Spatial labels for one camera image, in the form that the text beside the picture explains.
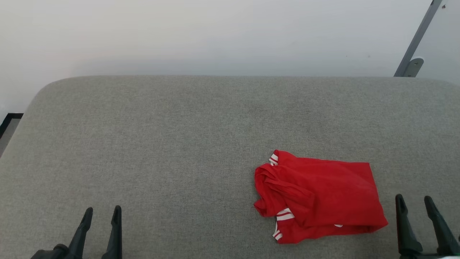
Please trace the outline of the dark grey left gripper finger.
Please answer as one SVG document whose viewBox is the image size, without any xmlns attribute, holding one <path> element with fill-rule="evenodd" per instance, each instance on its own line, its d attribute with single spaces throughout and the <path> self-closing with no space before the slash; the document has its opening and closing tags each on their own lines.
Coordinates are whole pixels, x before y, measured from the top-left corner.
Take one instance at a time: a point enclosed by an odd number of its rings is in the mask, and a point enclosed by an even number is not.
<svg viewBox="0 0 460 259">
<path fill-rule="evenodd" d="M 93 208 L 87 208 L 69 245 L 68 259 L 82 259 L 87 236 L 91 227 Z"/>
<path fill-rule="evenodd" d="M 122 259 L 122 210 L 120 205 L 114 208 L 111 219 L 111 234 L 106 252 L 102 259 Z"/>
</svg>

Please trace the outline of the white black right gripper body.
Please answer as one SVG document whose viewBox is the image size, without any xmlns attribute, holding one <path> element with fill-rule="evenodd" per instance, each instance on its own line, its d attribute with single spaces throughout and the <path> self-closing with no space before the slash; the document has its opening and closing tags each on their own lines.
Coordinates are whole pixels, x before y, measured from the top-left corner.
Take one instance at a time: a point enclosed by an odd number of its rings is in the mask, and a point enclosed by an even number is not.
<svg viewBox="0 0 460 259">
<path fill-rule="evenodd" d="M 460 259 L 460 254 L 400 254 L 400 259 Z"/>
</svg>

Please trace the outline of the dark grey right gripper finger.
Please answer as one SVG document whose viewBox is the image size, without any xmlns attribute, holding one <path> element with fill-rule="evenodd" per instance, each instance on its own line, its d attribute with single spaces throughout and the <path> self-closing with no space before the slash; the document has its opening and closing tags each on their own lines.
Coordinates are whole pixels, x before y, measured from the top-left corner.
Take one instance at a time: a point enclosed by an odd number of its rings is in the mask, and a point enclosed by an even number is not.
<svg viewBox="0 0 460 259">
<path fill-rule="evenodd" d="M 424 204 L 435 231 L 438 244 L 437 254 L 439 256 L 460 256 L 460 244 L 436 207 L 432 197 L 425 196 Z"/>
<path fill-rule="evenodd" d="M 412 230 L 409 210 L 401 194 L 395 196 L 395 206 L 398 252 L 401 257 L 417 257 L 421 255 L 423 248 Z"/>
</svg>

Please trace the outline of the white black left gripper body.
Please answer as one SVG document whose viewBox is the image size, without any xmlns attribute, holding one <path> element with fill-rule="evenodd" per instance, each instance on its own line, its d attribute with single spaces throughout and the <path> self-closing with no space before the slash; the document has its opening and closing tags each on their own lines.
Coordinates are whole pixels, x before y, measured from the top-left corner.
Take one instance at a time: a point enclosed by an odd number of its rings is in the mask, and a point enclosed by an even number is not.
<svg viewBox="0 0 460 259">
<path fill-rule="evenodd" d="M 56 245 L 52 250 L 40 249 L 30 259 L 64 259 L 69 253 L 66 245 Z"/>
</svg>

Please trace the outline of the red and white basketball jersey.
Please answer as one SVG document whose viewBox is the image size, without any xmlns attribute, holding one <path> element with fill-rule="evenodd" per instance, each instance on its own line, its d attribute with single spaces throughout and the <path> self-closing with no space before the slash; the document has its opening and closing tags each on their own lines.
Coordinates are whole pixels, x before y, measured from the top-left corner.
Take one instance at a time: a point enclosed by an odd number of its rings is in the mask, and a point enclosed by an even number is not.
<svg viewBox="0 0 460 259">
<path fill-rule="evenodd" d="M 369 163 L 296 157 L 275 150 L 254 172 L 273 238 L 294 244 L 325 236 L 367 234 L 388 225 Z"/>
</svg>

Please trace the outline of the grey fabric sofa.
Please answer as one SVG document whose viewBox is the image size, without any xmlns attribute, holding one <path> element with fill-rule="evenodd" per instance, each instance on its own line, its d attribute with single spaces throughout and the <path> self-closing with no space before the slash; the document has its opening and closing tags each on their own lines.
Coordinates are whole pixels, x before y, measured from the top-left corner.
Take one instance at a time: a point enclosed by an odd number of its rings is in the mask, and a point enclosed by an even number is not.
<svg viewBox="0 0 460 259">
<path fill-rule="evenodd" d="M 279 245 L 254 170 L 275 150 L 371 165 L 388 226 Z M 92 76 L 48 84 L 0 157 L 0 259 L 68 245 L 123 259 L 398 258 L 402 194 L 426 252 L 431 196 L 460 235 L 460 86 L 419 78 Z"/>
</svg>

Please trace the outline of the black skirting strip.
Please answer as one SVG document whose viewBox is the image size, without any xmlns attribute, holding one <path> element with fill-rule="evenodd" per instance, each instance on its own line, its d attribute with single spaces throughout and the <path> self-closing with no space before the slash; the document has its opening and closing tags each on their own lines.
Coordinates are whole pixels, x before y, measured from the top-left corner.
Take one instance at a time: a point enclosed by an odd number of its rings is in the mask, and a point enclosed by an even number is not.
<svg viewBox="0 0 460 259">
<path fill-rule="evenodd" d="M 8 126 L 10 125 L 10 122 L 13 119 L 21 119 L 23 117 L 23 113 L 8 113 L 6 117 L 4 118 L 2 124 L 0 125 L 0 139 L 4 135 L 5 131 L 7 130 Z"/>
</svg>

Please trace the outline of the grey metal post bracket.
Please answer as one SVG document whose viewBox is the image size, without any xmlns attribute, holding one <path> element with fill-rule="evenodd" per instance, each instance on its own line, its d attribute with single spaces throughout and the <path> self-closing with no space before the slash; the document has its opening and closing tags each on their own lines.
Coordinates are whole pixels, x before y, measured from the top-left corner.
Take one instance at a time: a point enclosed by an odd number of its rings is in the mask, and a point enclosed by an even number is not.
<svg viewBox="0 0 460 259">
<path fill-rule="evenodd" d="M 415 58 L 412 59 L 408 66 L 406 67 L 402 77 L 416 77 L 417 74 L 419 73 L 421 67 L 424 64 L 424 59 L 422 58 Z"/>
</svg>

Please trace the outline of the grey metal post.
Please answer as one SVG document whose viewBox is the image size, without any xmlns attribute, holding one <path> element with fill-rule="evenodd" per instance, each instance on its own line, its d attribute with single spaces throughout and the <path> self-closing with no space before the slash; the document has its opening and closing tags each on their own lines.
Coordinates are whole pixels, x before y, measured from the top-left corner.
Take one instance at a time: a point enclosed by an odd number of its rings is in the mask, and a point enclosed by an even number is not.
<svg viewBox="0 0 460 259">
<path fill-rule="evenodd" d="M 403 58 L 401 59 L 400 64 L 398 65 L 394 77 L 402 77 L 406 67 L 412 59 L 419 58 L 415 57 L 415 51 L 417 50 L 424 34 L 426 33 L 432 19 L 434 18 L 437 10 L 439 9 L 443 0 L 432 0 L 431 4 L 424 15 L 415 35 L 412 38 Z"/>
</svg>

